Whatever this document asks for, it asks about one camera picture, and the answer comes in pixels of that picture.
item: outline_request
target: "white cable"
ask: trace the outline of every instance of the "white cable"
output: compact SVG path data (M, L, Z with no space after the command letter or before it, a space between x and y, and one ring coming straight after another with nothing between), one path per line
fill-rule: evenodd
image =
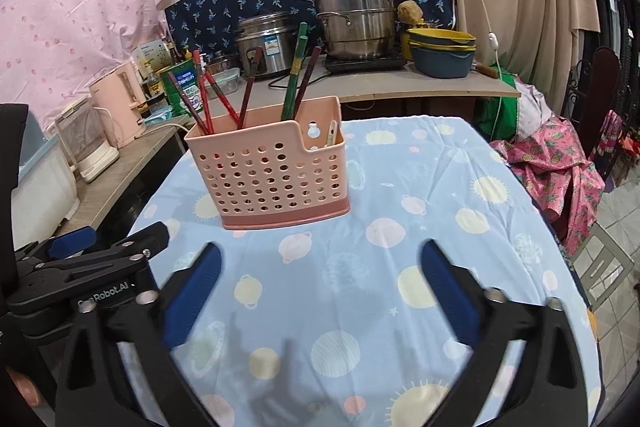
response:
M482 3L482 10L484 10L484 16L486 18L486 24L487 26L489 26L489 44L491 46L491 49L495 52L495 63L498 66L498 76L500 77L500 81L503 82L502 80L502 68L500 67L500 60L498 59L498 37L496 37L495 33L491 30L491 21L489 20L489 13L486 10L486 4L484 3L484 0L480 0L480 2ZM502 97L500 97L500 102L498 103L498 112L495 115L495 121L494 121L494 127L492 128L491 131L491 136L490 136L490 140L494 139L494 132L495 132L495 127L498 123L498 117L500 117L500 108L502 107Z
M145 134L143 134L142 136L138 136L138 138L142 138L144 136L148 136L151 133L154 133L156 131L160 131L161 129L165 129L167 127L177 127L179 129L182 129L185 132L189 132L189 129L187 129L185 126L180 125L179 123L165 123L164 125L159 125L158 127L151 127L148 131L146 131Z

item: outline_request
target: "green can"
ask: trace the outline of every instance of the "green can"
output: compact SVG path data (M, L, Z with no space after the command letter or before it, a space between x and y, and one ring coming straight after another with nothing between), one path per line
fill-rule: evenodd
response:
M182 103L182 99L174 87L174 83L172 83L169 78L169 72L175 75L178 85L184 91L193 108L197 112L203 111L204 106L202 105L202 99L200 97L200 89L198 88L196 68L193 59L188 58L188 60L180 62L180 64L169 66L168 68L164 68L164 70L158 71L160 78L162 78L167 100L174 110L174 116L189 114L189 111L184 107L184 103Z

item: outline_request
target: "white appliance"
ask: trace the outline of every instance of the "white appliance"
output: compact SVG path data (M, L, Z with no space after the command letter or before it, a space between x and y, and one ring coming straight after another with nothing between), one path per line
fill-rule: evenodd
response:
M87 183L118 159L118 150L107 141L90 96L67 105L49 128L52 129Z
M15 248L51 237L79 204L60 137L53 136L20 167L18 186L11 193Z

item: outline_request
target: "tiled floor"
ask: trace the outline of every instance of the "tiled floor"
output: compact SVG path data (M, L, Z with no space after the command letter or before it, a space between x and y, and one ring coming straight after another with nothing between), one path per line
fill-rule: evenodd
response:
M634 285L640 282L640 171L632 172L625 184L604 194L598 208L598 223L635 262L633 272L611 297L596 310L606 399L603 418L625 390L638 366L640 356L640 307ZM602 244L593 238L574 267L582 275ZM592 293L597 297L618 274L617 262L607 269L603 281Z

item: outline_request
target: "green chopstick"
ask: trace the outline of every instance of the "green chopstick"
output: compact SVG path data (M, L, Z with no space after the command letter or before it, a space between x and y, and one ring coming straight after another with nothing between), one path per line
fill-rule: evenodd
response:
M302 69L302 60L305 57L306 42L308 37L306 36L306 30L308 24L301 22L298 28L298 40L296 42L296 52L291 64L291 72L289 74L289 84L287 84L287 94L284 97L284 104L282 105L282 114L280 115L280 121L292 120L293 110L296 103L296 89L298 89L298 76Z

